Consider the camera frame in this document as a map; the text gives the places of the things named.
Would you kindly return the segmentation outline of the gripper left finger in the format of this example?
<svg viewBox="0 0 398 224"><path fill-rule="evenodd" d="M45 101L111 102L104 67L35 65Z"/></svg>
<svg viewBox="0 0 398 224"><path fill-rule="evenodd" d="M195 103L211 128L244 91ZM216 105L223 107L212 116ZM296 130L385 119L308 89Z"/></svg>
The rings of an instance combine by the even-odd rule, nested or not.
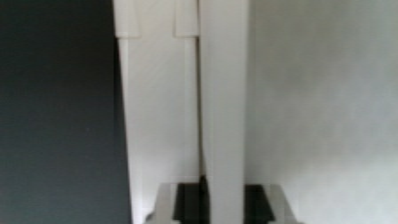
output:
<svg viewBox="0 0 398 224"><path fill-rule="evenodd" d="M173 219L175 191L175 184L159 184L154 208L152 212L147 215L143 224L180 224L179 221Z"/></svg>

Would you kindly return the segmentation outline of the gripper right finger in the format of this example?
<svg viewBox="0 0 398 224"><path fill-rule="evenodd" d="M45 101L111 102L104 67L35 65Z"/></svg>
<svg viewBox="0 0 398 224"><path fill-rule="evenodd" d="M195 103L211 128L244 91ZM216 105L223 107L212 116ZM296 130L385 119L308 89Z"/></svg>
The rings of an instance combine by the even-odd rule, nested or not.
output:
<svg viewBox="0 0 398 224"><path fill-rule="evenodd" d="M282 187L275 184L264 186L268 204L273 212L273 220L268 224L300 224L287 203Z"/></svg>

